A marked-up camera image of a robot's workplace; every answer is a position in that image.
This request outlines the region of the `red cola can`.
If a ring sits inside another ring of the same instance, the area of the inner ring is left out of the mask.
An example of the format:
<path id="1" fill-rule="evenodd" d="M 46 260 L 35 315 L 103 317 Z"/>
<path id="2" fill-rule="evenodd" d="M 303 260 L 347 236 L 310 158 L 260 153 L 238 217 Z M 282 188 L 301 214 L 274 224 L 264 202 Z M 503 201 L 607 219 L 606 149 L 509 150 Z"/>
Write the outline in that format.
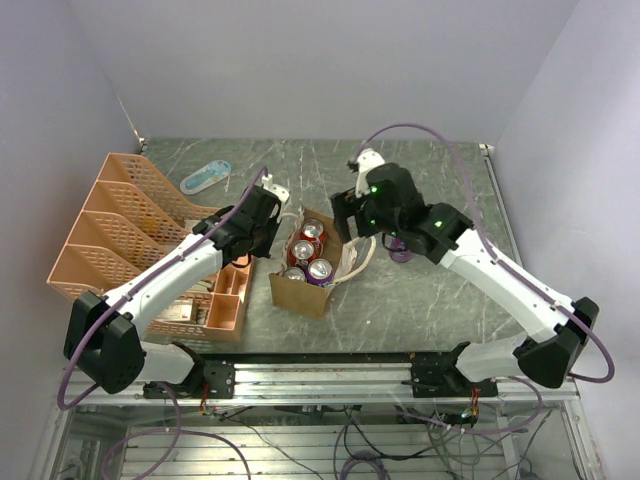
<path id="1" fill-rule="evenodd" d="M 303 222 L 299 236 L 314 245 L 323 244 L 326 237 L 324 224 L 317 218 L 309 218 Z"/>
<path id="2" fill-rule="evenodd" d="M 317 252 L 310 241 L 300 239 L 291 245 L 288 256 L 291 266 L 306 268 L 317 257 Z"/>

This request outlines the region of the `purple soda can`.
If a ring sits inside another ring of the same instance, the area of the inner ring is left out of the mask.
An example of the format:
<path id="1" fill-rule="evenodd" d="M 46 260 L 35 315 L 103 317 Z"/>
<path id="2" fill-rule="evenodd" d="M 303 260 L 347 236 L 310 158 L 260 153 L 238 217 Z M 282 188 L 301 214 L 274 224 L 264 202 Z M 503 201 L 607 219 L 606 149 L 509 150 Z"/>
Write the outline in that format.
<path id="1" fill-rule="evenodd" d="M 323 258 L 311 261 L 306 268 L 307 282 L 314 286 L 326 287 L 333 282 L 334 269 L 331 263 Z"/>
<path id="2" fill-rule="evenodd" d="M 389 257 L 396 263 L 404 264 L 412 259 L 413 254 L 399 239 L 393 238 L 389 246 Z"/>
<path id="3" fill-rule="evenodd" d="M 289 267 L 282 272 L 282 277 L 288 280 L 306 282 L 306 273 L 300 267 Z"/>

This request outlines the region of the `printed canvas burlap bag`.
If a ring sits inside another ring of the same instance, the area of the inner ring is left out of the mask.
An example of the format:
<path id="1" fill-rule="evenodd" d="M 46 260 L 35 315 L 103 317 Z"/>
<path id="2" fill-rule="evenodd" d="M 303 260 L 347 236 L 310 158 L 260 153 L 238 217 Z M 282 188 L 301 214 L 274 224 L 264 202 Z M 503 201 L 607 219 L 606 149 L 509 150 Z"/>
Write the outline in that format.
<path id="1" fill-rule="evenodd" d="M 303 207 L 294 219 L 280 268 L 269 275 L 272 303 L 308 318 L 325 316 L 333 290 L 361 274 L 377 241 L 342 241 L 333 219 Z"/>

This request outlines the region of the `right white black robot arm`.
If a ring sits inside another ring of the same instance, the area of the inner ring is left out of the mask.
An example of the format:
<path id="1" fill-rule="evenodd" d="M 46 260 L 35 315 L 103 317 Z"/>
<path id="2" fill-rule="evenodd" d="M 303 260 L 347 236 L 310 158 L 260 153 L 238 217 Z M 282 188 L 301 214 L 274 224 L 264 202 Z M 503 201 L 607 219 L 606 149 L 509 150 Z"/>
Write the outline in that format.
<path id="1" fill-rule="evenodd" d="M 411 174 L 372 150 L 348 164 L 354 187 L 332 196 L 334 225 L 342 242 L 353 235 L 384 234 L 475 285 L 508 312 L 523 333 L 485 344 L 463 343 L 440 373 L 450 394 L 465 394 L 476 382 L 523 375 L 547 388 L 560 387 L 587 342 L 585 327 L 599 307 L 573 300 L 537 280 L 481 238 L 473 222 L 446 203 L 427 204 Z"/>

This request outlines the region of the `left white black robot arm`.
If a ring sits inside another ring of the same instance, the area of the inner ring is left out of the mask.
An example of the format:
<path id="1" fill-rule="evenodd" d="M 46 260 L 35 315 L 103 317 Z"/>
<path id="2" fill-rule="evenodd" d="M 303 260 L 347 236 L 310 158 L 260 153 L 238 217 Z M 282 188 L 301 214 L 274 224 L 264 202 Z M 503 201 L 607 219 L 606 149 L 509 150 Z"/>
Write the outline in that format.
<path id="1" fill-rule="evenodd" d="M 164 382 L 182 397 L 199 394 L 205 362 L 178 343 L 144 342 L 142 334 L 198 281 L 237 259 L 267 257 L 290 193 L 263 182 L 240 201 L 200 220 L 163 259 L 132 281 L 73 303 L 64 356 L 98 388 L 116 394 L 136 381 Z"/>

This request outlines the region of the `blue white oval package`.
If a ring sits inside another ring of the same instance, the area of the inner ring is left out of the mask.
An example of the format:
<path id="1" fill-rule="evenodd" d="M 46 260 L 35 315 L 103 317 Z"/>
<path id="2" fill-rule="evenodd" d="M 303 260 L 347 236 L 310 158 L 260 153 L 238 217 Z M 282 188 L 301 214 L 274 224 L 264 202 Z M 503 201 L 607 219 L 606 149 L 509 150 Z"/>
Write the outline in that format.
<path id="1" fill-rule="evenodd" d="M 232 168 L 225 160 L 213 160 L 207 165 L 185 177 L 179 189 L 183 194 L 195 195 L 201 191 L 226 180 L 231 174 Z"/>

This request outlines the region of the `red white printed box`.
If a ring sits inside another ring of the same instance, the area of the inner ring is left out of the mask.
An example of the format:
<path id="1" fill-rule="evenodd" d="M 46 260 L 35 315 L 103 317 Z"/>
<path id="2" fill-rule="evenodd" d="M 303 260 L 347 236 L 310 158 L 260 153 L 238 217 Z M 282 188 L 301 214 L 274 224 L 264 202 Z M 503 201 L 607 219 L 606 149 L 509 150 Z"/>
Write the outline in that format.
<path id="1" fill-rule="evenodd" d="M 156 319 L 162 322 L 194 323 L 197 310 L 197 304 L 193 299 L 178 299 L 161 311 Z"/>

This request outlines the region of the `orange plastic desk organizer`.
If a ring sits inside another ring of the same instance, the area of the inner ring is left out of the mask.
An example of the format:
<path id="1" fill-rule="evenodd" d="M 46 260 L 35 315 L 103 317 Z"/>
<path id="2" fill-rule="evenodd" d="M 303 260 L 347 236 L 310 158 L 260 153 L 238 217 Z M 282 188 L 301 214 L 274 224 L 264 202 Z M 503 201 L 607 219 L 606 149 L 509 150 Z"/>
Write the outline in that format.
<path id="1" fill-rule="evenodd" d="M 145 157 L 107 155 L 47 278 L 70 300 L 103 295 L 161 260 L 188 234 L 188 225 L 215 213 L 189 202 Z M 252 268 L 246 259 L 187 290 L 201 323 L 153 321 L 147 336 L 185 343 L 237 341 L 242 335 Z"/>

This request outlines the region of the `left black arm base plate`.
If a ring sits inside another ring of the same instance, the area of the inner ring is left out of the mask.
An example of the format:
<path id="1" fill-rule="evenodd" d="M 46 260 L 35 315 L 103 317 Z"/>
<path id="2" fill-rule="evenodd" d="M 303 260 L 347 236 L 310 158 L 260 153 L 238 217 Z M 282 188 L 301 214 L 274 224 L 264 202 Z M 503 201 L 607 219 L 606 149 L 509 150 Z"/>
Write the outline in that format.
<path id="1" fill-rule="evenodd" d="M 205 356 L 196 361 L 185 380 L 168 386 L 178 399 L 231 399 L 236 369 L 230 360 Z"/>

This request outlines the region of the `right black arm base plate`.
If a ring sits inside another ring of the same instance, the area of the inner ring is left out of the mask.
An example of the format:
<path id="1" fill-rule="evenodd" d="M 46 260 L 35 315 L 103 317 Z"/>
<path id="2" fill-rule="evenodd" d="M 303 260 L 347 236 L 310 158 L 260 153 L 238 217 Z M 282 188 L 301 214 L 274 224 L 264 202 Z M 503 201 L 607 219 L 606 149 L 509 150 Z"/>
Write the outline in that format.
<path id="1" fill-rule="evenodd" d="M 477 391 L 480 397 L 497 397 L 495 381 L 472 382 L 456 368 L 456 361 L 469 346 L 463 342 L 450 351 L 421 351 L 408 354 L 410 378 L 408 385 L 414 398 L 471 397 Z"/>

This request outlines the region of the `aluminium mounting rail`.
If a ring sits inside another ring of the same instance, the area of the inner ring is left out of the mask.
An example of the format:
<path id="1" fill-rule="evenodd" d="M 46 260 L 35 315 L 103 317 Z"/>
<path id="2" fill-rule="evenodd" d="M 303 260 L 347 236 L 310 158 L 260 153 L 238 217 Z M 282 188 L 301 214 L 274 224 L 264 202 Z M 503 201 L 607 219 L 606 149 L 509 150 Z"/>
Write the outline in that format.
<path id="1" fill-rule="evenodd" d="M 222 387 L 210 387 L 206 403 L 213 406 L 231 405 L 342 405 L 394 402 L 418 404 L 442 401 L 466 404 L 471 400 L 471 388 L 462 393 L 436 393 L 435 387 L 419 387 L 410 379 L 408 363 L 338 364 L 336 367 L 307 365 L 237 364 L 231 369 L 231 380 Z M 487 403 L 533 402 L 538 400 L 524 380 L 499 378 L 479 386 L 480 399 Z M 91 387 L 84 373 L 72 373 L 66 387 L 64 403 L 70 404 Z M 534 386 L 545 402 L 579 399 L 577 386 L 566 382 L 559 389 Z M 116 394 L 98 388 L 82 399 L 79 405 L 150 406 L 168 397 L 160 393 L 144 393 L 144 382 L 137 381 Z"/>

